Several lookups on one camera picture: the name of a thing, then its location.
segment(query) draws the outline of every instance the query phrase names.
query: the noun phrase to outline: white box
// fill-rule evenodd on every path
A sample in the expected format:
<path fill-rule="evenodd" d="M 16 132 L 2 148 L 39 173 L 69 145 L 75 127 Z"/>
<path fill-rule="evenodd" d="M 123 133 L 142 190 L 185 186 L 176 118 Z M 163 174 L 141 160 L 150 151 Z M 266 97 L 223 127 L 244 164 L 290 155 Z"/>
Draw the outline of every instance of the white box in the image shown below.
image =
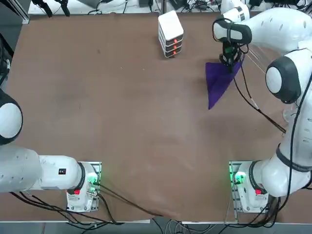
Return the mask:
<path fill-rule="evenodd" d="M 175 11 L 158 17 L 158 39 L 165 57 L 180 53 L 183 33 L 182 25 Z"/>

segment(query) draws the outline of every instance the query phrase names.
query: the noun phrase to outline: white plastic casing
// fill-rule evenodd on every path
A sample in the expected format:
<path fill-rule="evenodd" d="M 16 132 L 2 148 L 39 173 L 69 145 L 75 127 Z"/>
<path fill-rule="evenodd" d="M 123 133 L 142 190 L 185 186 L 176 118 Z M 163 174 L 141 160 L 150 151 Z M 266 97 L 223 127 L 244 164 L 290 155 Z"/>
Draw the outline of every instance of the white plastic casing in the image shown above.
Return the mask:
<path fill-rule="evenodd" d="M 241 0 L 222 0 L 221 8 L 220 8 L 221 14 L 227 13 L 231 9 L 238 7 L 238 6 L 240 6 L 243 9 L 245 14 L 248 14 L 248 19 L 249 19 L 248 6 L 245 5 L 244 3 L 242 3 Z"/>
<path fill-rule="evenodd" d="M 90 189 L 90 183 L 88 179 L 90 176 L 97 177 L 94 168 L 90 163 L 83 162 L 82 165 L 85 169 L 85 180 L 82 188 L 80 189 L 79 195 L 71 195 L 68 192 L 66 193 L 67 197 L 67 207 L 71 211 L 75 212 L 90 212 L 92 211 L 92 204 L 96 198 L 95 194 L 88 193 Z"/>
<path fill-rule="evenodd" d="M 165 40 L 173 40 L 184 33 L 180 20 L 175 11 L 170 11 L 159 16 L 158 24 L 161 27 Z"/>
<path fill-rule="evenodd" d="M 0 192 L 25 191 L 41 177 L 39 156 L 33 150 L 0 146 Z"/>
<path fill-rule="evenodd" d="M 257 184 L 275 197 L 285 196 L 288 190 L 289 167 L 282 163 L 274 154 L 270 159 L 257 162 L 253 169 L 253 176 Z M 293 193 L 304 187 L 310 180 L 310 172 L 292 170 L 291 191 Z"/>
<path fill-rule="evenodd" d="M 0 136 L 15 137 L 22 125 L 22 114 L 17 105 L 6 103 L 0 107 Z"/>
<path fill-rule="evenodd" d="M 31 190 L 73 189 L 81 179 L 81 168 L 77 161 L 67 156 L 39 156 L 42 176 Z"/>
<path fill-rule="evenodd" d="M 236 174 L 243 174 L 244 181 L 241 184 L 237 184 L 237 191 L 240 198 L 240 203 L 243 212 L 246 213 L 259 213 L 267 205 L 269 195 L 257 195 L 253 189 L 249 180 L 249 167 L 251 162 L 244 162 L 240 165 Z"/>
<path fill-rule="evenodd" d="M 158 17 L 158 39 L 165 57 L 171 57 L 181 51 L 183 28 L 175 11 Z"/>
<path fill-rule="evenodd" d="M 312 36 L 311 17 L 290 8 L 272 8 L 241 24 L 251 29 L 251 44 L 269 47 L 282 53 L 297 49 L 299 42 Z"/>

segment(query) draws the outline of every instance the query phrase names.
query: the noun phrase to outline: wire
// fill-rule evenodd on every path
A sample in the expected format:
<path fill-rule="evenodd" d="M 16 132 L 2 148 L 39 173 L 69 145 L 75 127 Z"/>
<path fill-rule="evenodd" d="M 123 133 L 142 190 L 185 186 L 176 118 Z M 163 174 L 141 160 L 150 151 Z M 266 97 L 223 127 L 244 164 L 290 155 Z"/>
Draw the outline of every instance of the wire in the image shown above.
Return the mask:
<path fill-rule="evenodd" d="M 186 9 L 189 9 L 189 8 L 190 8 L 190 1 L 191 1 L 191 0 L 189 0 L 189 1 L 187 2 L 187 4 L 184 5 L 183 9 L 181 10 L 181 13 L 184 11 L 185 8 L 186 8 Z"/>
<path fill-rule="evenodd" d="M 84 234 L 84 233 L 86 233 L 87 231 L 93 231 L 93 230 L 95 230 L 95 229 L 99 229 L 99 228 L 101 228 L 101 227 L 103 227 L 103 226 L 105 226 L 105 225 L 107 225 L 108 223 L 102 223 L 102 224 L 100 224 L 100 225 L 98 225 L 98 226 L 96 226 L 96 227 L 94 227 L 94 226 L 92 226 L 92 227 L 90 227 L 90 228 L 88 228 L 88 229 L 85 229 L 81 234 Z"/>
<path fill-rule="evenodd" d="M 161 226 L 156 222 L 156 220 L 154 218 L 152 218 L 152 220 L 155 222 L 155 224 L 159 227 L 160 231 L 161 231 L 161 234 L 164 234 Z"/>
<path fill-rule="evenodd" d="M 51 205 L 49 205 L 49 206 L 46 206 L 46 205 L 43 205 L 43 204 L 42 204 L 42 205 L 39 205 L 39 204 L 36 204 L 36 203 L 34 203 L 34 202 L 30 202 L 30 201 L 28 201 L 27 199 L 24 199 L 24 198 L 18 196 L 16 193 L 13 193 L 13 192 L 10 192 L 10 194 L 12 194 L 12 195 L 13 195 L 14 197 L 16 197 L 17 199 L 19 199 L 19 200 L 21 200 L 21 201 L 23 201 L 23 202 L 25 202 L 25 203 L 27 203 L 27 204 L 29 204 L 29 205 L 36 206 L 36 207 L 39 207 L 39 208 L 42 208 L 42 209 L 45 209 L 45 210 L 55 211 L 55 209 L 57 209 L 57 210 L 60 211 L 60 212 L 65 212 L 65 213 L 68 213 L 68 214 L 69 214 L 69 213 L 71 213 L 71 214 L 77 214 L 77 215 L 80 215 L 80 216 L 83 216 L 83 217 L 86 217 L 86 218 L 90 218 L 90 219 L 93 219 L 93 220 L 96 220 L 96 221 L 100 221 L 100 222 L 103 222 L 103 223 L 112 223 L 112 222 L 108 222 L 108 221 L 102 220 L 102 219 L 100 219 L 100 218 L 92 217 L 92 216 L 89 216 L 89 215 L 86 215 L 86 214 L 83 214 L 83 213 L 80 213 L 80 212 L 64 210 L 64 209 L 62 209 L 62 208 L 60 208 L 60 207 L 57 207 L 57 206 L 52 206 L 52 207 L 55 207 L 55 209 L 54 209 L 54 208 L 49 207 L 49 206 L 51 206 Z"/>
<path fill-rule="evenodd" d="M 104 197 L 101 195 L 101 194 L 98 194 L 99 198 L 103 201 L 105 207 L 106 207 L 106 210 L 107 210 L 107 213 L 108 213 L 108 216 L 109 218 L 111 219 L 111 221 L 114 223 L 114 224 L 117 224 L 117 222 L 114 220 L 110 210 L 109 210 L 109 207 L 108 207 L 108 204 L 106 202 L 106 200 L 104 199 Z"/>
<path fill-rule="evenodd" d="M 125 8 L 123 9 L 123 12 L 122 12 L 123 14 L 125 14 L 125 11 L 126 11 L 126 8 L 127 8 L 127 4 L 128 4 L 128 2 L 125 3 Z"/>
<path fill-rule="evenodd" d="M 155 0 L 155 2 L 156 2 L 156 6 L 157 6 L 157 8 L 158 8 L 158 11 L 161 12 L 160 7 L 158 6 L 157 0 Z"/>
<path fill-rule="evenodd" d="M 162 215 L 160 215 L 160 214 L 157 214 L 157 213 L 154 213 L 154 212 L 150 212 L 150 211 L 148 211 L 148 210 L 146 210 L 146 209 L 144 209 L 144 208 L 142 208 L 142 207 L 136 205 L 135 203 L 129 201 L 128 199 L 126 199 L 126 198 L 124 198 L 123 196 L 117 194 L 116 192 L 112 191 L 111 189 L 107 188 L 106 186 L 104 186 L 104 185 L 102 185 L 102 184 L 99 184 L 99 183 L 97 183 L 97 182 L 95 182 L 95 183 L 93 183 L 93 184 L 94 184 L 94 185 L 98 185 L 98 186 L 100 186 L 100 187 L 102 187 L 102 188 L 108 190 L 108 191 L 111 192 L 112 194 L 114 194 L 114 195 L 116 195 L 117 197 L 121 198 L 122 200 L 124 200 L 124 201 L 127 202 L 128 204 L 130 204 L 130 205 L 132 205 L 132 206 L 138 208 L 139 210 L 142 210 L 142 211 L 144 211 L 144 212 L 146 212 L 146 213 L 148 213 L 148 214 L 150 214 L 150 215 L 153 215 L 153 216 L 162 216 Z"/>
<path fill-rule="evenodd" d="M 33 198 L 37 199 L 38 201 L 40 202 L 37 202 L 37 201 L 34 201 L 30 198 L 28 198 L 23 192 L 20 192 L 20 194 L 26 199 L 28 200 L 29 202 L 33 202 L 35 204 L 38 204 L 38 205 L 46 205 L 48 207 L 50 207 L 51 209 L 53 209 L 54 211 L 58 212 L 60 215 L 62 215 L 64 218 L 66 218 L 68 221 L 72 222 L 72 223 L 75 223 L 74 221 L 72 221 L 70 218 L 68 218 L 66 215 L 64 215 L 63 213 L 61 213 L 60 211 L 58 211 L 57 209 L 59 209 L 59 207 L 57 206 L 52 206 L 52 205 L 49 205 L 47 204 L 46 202 L 42 201 L 41 199 L 39 199 L 38 197 L 32 195 Z M 76 223 L 80 224 L 80 225 L 90 225 L 90 224 L 84 224 L 84 223 L 81 223 L 79 222 L 72 214 L 69 214 L 75 221 Z"/>
<path fill-rule="evenodd" d="M 217 4 L 217 6 L 218 6 L 219 11 L 221 12 L 221 6 L 219 5 L 218 0 L 215 0 L 215 2 Z"/>
<path fill-rule="evenodd" d="M 224 226 L 223 228 L 222 228 L 222 230 L 221 231 L 219 231 L 219 233 L 218 234 L 221 234 L 226 228 L 227 228 L 228 226 Z"/>
<path fill-rule="evenodd" d="M 59 6 L 58 10 L 57 10 L 56 12 L 54 12 L 53 15 L 55 15 L 55 14 L 59 11 L 59 9 L 60 9 L 61 7 L 62 7 L 62 5 Z"/>

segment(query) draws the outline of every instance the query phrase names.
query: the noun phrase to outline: gray floor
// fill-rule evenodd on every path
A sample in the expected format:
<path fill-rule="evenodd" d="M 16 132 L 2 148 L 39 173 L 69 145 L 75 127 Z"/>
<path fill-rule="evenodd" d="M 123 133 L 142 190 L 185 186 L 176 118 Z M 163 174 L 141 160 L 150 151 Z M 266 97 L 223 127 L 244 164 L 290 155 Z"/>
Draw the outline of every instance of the gray floor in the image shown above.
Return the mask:
<path fill-rule="evenodd" d="M 157 221 L 162 227 L 163 232 L 167 219 L 158 218 Z M 204 230 L 207 225 L 189 225 L 190 228 L 196 230 Z M 215 226 L 209 234 L 218 234 L 223 225 Z M 0 223 L 1 234 L 80 234 L 83 230 L 71 227 L 65 223 Z M 311 225 L 291 225 L 291 224 L 275 224 L 272 228 L 243 228 L 234 229 L 227 228 L 222 234 L 308 234 L 312 232 Z M 161 234 L 159 227 L 152 221 L 151 224 L 124 224 L 121 226 L 108 225 L 100 229 L 89 231 L 88 233 L 93 234 Z"/>
<path fill-rule="evenodd" d="M 28 9 L 30 0 L 20 0 L 21 5 Z M 0 3 L 0 32 L 8 43 L 15 49 L 21 30 L 21 19 Z M 168 219 L 158 218 L 157 221 L 165 230 Z M 204 230 L 207 225 L 190 225 L 191 228 Z M 217 225 L 209 233 L 218 234 L 223 225 Z M 82 230 L 71 227 L 65 223 L 0 223 L 0 234 L 79 234 Z M 124 224 L 121 226 L 108 225 L 93 234 L 161 234 L 159 227 L 151 221 L 151 224 Z M 271 229 L 234 229 L 227 228 L 223 234 L 307 234 L 312 233 L 312 225 L 276 224 Z"/>

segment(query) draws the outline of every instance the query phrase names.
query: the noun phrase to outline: black sticker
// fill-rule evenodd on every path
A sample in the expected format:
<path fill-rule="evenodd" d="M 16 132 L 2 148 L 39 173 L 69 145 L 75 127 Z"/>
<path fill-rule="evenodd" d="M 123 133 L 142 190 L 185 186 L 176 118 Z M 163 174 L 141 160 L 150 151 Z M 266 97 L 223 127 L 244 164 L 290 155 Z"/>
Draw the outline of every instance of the black sticker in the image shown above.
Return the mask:
<path fill-rule="evenodd" d="M 65 175 L 65 174 L 66 174 L 66 168 L 60 168 L 60 169 L 58 170 L 58 174 L 59 174 L 59 175 Z"/>

